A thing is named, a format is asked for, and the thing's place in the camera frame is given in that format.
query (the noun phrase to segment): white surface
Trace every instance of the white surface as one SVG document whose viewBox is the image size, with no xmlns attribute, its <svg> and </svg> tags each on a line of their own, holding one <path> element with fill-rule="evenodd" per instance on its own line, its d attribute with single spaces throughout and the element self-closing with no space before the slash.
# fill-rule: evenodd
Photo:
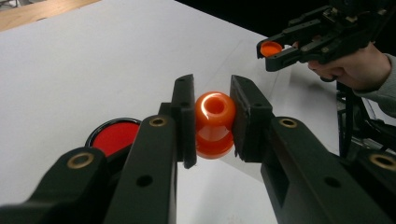
<svg viewBox="0 0 396 224">
<path fill-rule="evenodd" d="M 0 204 L 27 199 L 103 122 L 156 114 L 187 74 L 196 97 L 228 93 L 231 75 L 251 78 L 277 116 L 301 120 L 336 150 L 334 85 L 304 64 L 265 72 L 262 39 L 170 0 L 102 0 L 0 33 Z M 260 166 L 232 154 L 179 167 L 178 223 L 276 223 Z"/>
</svg>

